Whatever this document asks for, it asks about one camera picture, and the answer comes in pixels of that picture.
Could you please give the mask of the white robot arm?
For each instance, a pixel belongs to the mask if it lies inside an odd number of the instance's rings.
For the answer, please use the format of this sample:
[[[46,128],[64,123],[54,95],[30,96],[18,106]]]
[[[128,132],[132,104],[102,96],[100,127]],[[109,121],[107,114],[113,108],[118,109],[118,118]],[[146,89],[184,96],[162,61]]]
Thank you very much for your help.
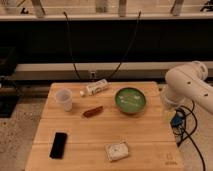
[[[207,76],[208,68],[200,61],[171,68],[165,74],[166,85],[161,91],[163,105],[175,109],[188,98],[213,115],[213,87],[205,82]]]

